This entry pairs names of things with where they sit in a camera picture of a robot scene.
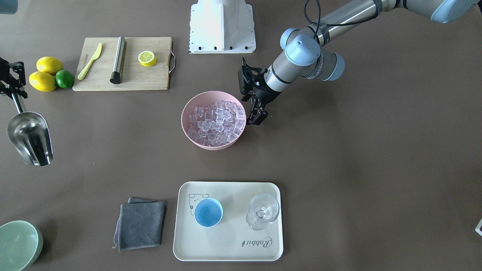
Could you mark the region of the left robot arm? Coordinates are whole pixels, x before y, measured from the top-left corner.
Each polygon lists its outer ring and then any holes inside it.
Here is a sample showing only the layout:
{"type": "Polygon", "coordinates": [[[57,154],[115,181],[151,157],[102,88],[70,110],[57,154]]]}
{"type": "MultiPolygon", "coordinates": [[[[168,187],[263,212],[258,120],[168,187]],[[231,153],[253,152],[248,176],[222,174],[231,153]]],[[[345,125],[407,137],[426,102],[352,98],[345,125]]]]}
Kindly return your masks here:
{"type": "Polygon", "coordinates": [[[267,68],[251,67],[245,60],[238,72],[240,93],[250,100],[248,125],[260,125],[265,107],[297,78],[335,81],[345,70],[344,58],[324,48],[331,40],[382,12],[403,8],[439,23],[459,19],[480,0],[353,0],[325,17],[309,20],[303,29],[290,28],[280,39],[282,53],[267,68]]]}

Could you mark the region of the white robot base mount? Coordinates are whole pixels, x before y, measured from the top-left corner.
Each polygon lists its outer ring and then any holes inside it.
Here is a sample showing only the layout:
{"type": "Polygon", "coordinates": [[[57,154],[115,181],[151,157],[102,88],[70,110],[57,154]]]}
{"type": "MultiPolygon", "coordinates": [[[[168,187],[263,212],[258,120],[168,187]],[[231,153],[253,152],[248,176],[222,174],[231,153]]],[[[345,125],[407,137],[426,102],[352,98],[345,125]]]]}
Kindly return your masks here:
{"type": "Polygon", "coordinates": [[[244,0],[198,0],[191,5],[191,54],[241,54],[256,51],[253,7],[244,0]]]}

